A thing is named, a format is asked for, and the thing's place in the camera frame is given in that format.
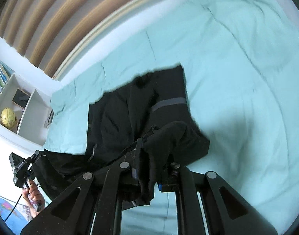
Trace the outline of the person's left hand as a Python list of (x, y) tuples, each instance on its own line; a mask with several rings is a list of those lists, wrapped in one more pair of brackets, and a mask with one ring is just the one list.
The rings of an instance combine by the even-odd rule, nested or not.
[(45, 209), (45, 198), (33, 180), (29, 180), (27, 184), (22, 191), (22, 195), (30, 209), (31, 216), (35, 218)]

